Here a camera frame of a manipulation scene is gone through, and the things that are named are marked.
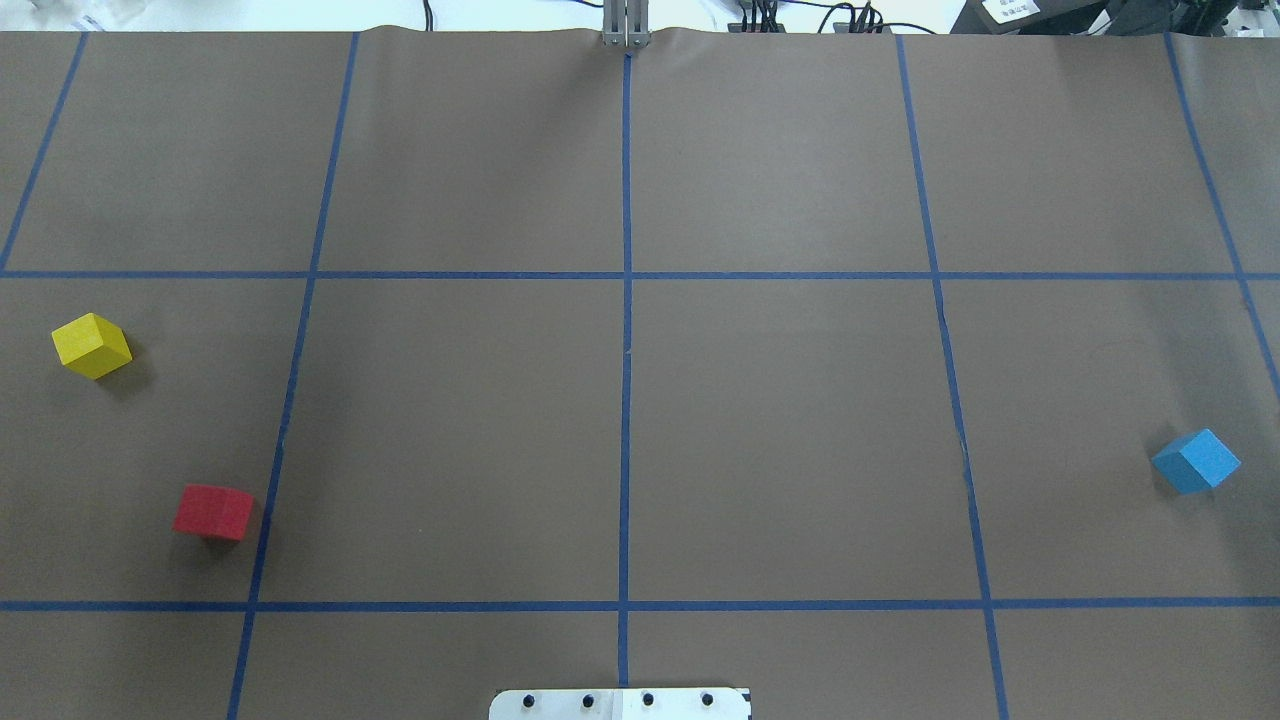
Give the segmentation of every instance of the horizontal blue line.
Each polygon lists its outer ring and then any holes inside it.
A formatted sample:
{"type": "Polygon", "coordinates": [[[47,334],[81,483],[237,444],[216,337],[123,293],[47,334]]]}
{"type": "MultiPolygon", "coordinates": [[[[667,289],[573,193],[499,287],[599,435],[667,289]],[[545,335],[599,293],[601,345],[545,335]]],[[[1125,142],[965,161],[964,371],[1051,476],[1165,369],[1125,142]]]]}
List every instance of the horizontal blue line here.
{"type": "Polygon", "coordinates": [[[1033,597],[992,600],[996,610],[1121,607],[1280,607],[1280,597],[1033,597]]]}
{"type": "MultiPolygon", "coordinates": [[[[625,273],[521,270],[3,270],[14,279],[426,279],[426,281],[622,281],[625,273]]],[[[922,270],[780,270],[780,272],[637,272],[635,281],[931,281],[922,270]]],[[[1055,273],[1055,272],[940,272],[943,281],[1111,281],[1208,282],[1235,281],[1234,273],[1055,273]]],[[[1251,281],[1280,281],[1280,273],[1247,273],[1251,281]]]]}
{"type": "MultiPolygon", "coordinates": [[[[982,610],[980,598],[956,600],[549,600],[509,602],[259,602],[257,612],[818,612],[982,610]]],[[[1280,607],[1277,596],[1028,597],[997,598],[995,610],[1142,607],[1280,607]]],[[[0,612],[243,612],[244,602],[4,600],[0,612]]]]}
{"type": "Polygon", "coordinates": [[[244,612],[243,602],[0,600],[3,612],[244,612]]]}

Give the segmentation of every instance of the metal clamp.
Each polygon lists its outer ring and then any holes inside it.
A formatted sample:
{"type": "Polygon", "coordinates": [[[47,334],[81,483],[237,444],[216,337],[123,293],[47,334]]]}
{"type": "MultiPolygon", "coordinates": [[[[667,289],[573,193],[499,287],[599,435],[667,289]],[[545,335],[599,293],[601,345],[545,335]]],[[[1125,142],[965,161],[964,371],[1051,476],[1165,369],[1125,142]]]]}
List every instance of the metal clamp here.
{"type": "Polygon", "coordinates": [[[649,45],[649,0],[603,0],[604,44],[644,47],[649,45]]]}

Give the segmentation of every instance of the yellow cube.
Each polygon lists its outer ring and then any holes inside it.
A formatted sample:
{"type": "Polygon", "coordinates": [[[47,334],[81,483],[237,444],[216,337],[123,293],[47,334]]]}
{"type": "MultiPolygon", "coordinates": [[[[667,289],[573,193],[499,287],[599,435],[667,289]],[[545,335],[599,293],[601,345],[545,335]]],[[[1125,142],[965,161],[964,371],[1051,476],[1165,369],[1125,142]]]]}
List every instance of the yellow cube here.
{"type": "Polygon", "coordinates": [[[63,365],[91,380],[133,360],[124,331],[92,313],[54,331],[54,347],[63,365]]]}

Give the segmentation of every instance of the vertical blue line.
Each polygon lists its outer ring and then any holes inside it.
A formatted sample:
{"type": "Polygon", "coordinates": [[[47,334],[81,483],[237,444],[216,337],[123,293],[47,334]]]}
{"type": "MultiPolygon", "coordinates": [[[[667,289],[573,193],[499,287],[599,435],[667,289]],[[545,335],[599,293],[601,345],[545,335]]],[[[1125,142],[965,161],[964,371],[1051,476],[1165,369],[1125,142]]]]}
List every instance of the vertical blue line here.
{"type": "Polygon", "coordinates": [[[324,247],[324,231],[329,219],[329,199],[333,195],[333,178],[338,172],[338,152],[342,147],[342,129],[347,122],[347,101],[351,97],[351,79],[356,70],[356,51],[360,47],[360,33],[351,33],[351,46],[347,50],[347,70],[342,79],[342,99],[338,101],[338,119],[333,129],[333,145],[329,149],[329,167],[325,170],[324,191],[320,195],[320,214],[316,219],[316,236],[311,245],[311,270],[307,274],[306,290],[302,293],[302,310],[298,315],[298,332],[293,340],[293,359],[289,361],[289,380],[284,388],[284,407],[280,411],[280,428],[275,437],[275,457],[271,460],[271,479],[266,487],[266,500],[262,502],[262,527],[257,538],[257,552],[253,556],[253,575],[248,585],[248,607],[244,610],[244,626],[241,630],[239,652],[236,656],[236,674],[232,678],[230,701],[227,706],[227,719],[236,720],[239,715],[241,693],[244,689],[244,670],[248,666],[248,651],[253,641],[253,621],[257,615],[257,598],[262,589],[262,568],[266,564],[266,544],[271,536],[271,515],[275,511],[275,496],[280,487],[280,469],[284,466],[284,441],[289,434],[289,420],[293,416],[293,398],[298,387],[298,369],[302,365],[302,350],[307,342],[307,324],[311,319],[311,300],[315,296],[316,273],[320,269],[320,251],[324,247]]]}
{"type": "Polygon", "coordinates": [[[631,682],[631,54],[622,58],[622,421],[618,488],[618,687],[631,682]]]}
{"type": "Polygon", "coordinates": [[[1217,227],[1222,232],[1222,242],[1226,245],[1226,254],[1231,258],[1231,269],[1235,270],[1235,282],[1240,286],[1240,295],[1244,296],[1244,306],[1249,311],[1249,322],[1253,324],[1253,336],[1262,348],[1262,361],[1266,363],[1267,374],[1271,377],[1271,391],[1280,398],[1280,374],[1276,373],[1275,359],[1271,356],[1271,345],[1267,343],[1267,333],[1262,329],[1262,319],[1258,316],[1258,307],[1253,304],[1253,292],[1249,290],[1249,281],[1244,275],[1244,264],[1240,263],[1240,254],[1235,247],[1235,238],[1231,236],[1231,227],[1226,222],[1226,211],[1222,209],[1222,200],[1217,195],[1217,184],[1213,182],[1213,173],[1208,169],[1208,159],[1204,156],[1204,147],[1199,141],[1199,132],[1196,129],[1196,119],[1192,117],[1192,106],[1187,100],[1187,87],[1183,85],[1183,73],[1178,67],[1178,53],[1174,50],[1174,36],[1165,33],[1165,51],[1169,54],[1169,68],[1174,73],[1174,87],[1178,88],[1178,102],[1183,108],[1183,120],[1187,123],[1187,135],[1192,141],[1192,150],[1196,151],[1196,161],[1199,163],[1201,174],[1204,176],[1204,187],[1208,190],[1210,202],[1213,204],[1213,214],[1217,217],[1217,227]]]}
{"type": "Polygon", "coordinates": [[[915,192],[920,199],[920,223],[924,227],[924,245],[929,255],[929,273],[933,275],[933,304],[938,315],[938,334],[942,340],[942,359],[947,370],[947,389],[951,393],[951,418],[960,439],[964,462],[964,483],[969,502],[969,534],[973,538],[973,556],[978,568],[978,589],[982,592],[983,620],[987,626],[987,652],[991,656],[991,679],[996,692],[996,710],[1001,720],[1009,719],[1009,701],[1005,696],[1005,671],[1000,661],[1000,639],[996,634],[996,611],[991,603],[991,582],[987,577],[987,551],[982,542],[982,521],[978,518],[978,493],[973,484],[973,465],[969,461],[969,436],[964,425],[960,405],[960,384],[956,380],[955,355],[951,351],[951,329],[947,327],[946,302],[942,295],[942,275],[938,269],[938,251],[933,240],[933,217],[929,213],[929,193],[924,184],[924,160],[920,156],[920,136],[915,124],[915,104],[911,101],[911,81],[906,68],[906,46],[902,36],[896,36],[899,73],[902,76],[902,102],[906,106],[906,128],[911,140],[911,161],[915,165],[915,192]]]}
{"type": "Polygon", "coordinates": [[[72,82],[76,79],[76,70],[79,69],[81,58],[84,56],[84,46],[88,44],[88,33],[82,32],[79,42],[76,44],[76,54],[72,55],[72,64],[67,68],[67,77],[63,78],[63,88],[54,102],[54,113],[49,115],[49,124],[45,126],[45,136],[40,138],[40,149],[36,150],[36,160],[31,164],[31,173],[27,174],[27,184],[22,188],[22,197],[18,200],[18,209],[13,213],[13,222],[9,224],[9,234],[4,240],[4,249],[0,250],[0,270],[9,264],[9,255],[13,252],[13,243],[18,240],[18,229],[22,227],[22,217],[27,214],[27,204],[31,193],[36,190],[36,179],[40,177],[40,168],[45,164],[45,154],[49,152],[49,143],[54,140],[54,129],[63,117],[63,105],[70,95],[72,82]]]}

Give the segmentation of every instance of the blue cube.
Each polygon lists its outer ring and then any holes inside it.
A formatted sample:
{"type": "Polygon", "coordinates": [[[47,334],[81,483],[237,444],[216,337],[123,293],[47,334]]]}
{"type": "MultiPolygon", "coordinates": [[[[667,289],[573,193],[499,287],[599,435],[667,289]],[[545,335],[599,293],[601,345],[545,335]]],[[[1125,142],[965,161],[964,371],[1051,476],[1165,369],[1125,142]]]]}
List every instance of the blue cube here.
{"type": "Polygon", "coordinates": [[[1216,488],[1240,466],[1235,455],[1208,428],[1175,439],[1151,461],[1183,495],[1216,488]]]}

